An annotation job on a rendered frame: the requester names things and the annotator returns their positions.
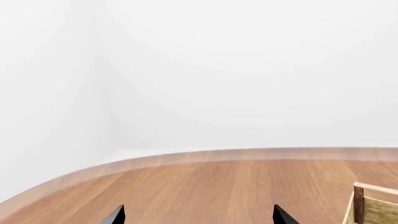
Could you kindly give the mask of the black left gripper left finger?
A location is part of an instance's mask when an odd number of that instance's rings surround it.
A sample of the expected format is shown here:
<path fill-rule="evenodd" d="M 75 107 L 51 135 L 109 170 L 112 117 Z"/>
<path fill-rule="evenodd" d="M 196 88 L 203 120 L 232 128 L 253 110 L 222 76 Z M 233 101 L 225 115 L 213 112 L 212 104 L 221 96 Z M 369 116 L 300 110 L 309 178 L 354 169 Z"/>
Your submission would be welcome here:
<path fill-rule="evenodd" d="M 124 224 L 126 214 L 124 205 L 115 208 L 107 217 L 105 217 L 99 224 Z"/>

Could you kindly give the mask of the wooden tray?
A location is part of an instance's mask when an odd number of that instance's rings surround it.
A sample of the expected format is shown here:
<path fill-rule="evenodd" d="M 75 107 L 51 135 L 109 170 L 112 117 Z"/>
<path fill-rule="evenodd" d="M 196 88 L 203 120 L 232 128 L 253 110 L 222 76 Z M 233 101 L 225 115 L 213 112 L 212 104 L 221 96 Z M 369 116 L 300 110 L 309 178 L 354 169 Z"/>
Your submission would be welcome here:
<path fill-rule="evenodd" d="M 398 224 L 398 203 L 365 196 L 365 190 L 398 195 L 398 190 L 355 182 L 341 224 Z"/>

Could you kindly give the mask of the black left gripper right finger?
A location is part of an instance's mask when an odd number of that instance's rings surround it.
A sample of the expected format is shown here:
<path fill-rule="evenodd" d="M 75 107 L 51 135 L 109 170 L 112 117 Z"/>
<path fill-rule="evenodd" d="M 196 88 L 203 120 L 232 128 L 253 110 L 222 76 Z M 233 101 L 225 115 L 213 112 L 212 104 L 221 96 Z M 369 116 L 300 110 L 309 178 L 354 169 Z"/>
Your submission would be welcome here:
<path fill-rule="evenodd" d="M 273 222 L 274 224 L 299 224 L 279 205 L 274 205 Z"/>

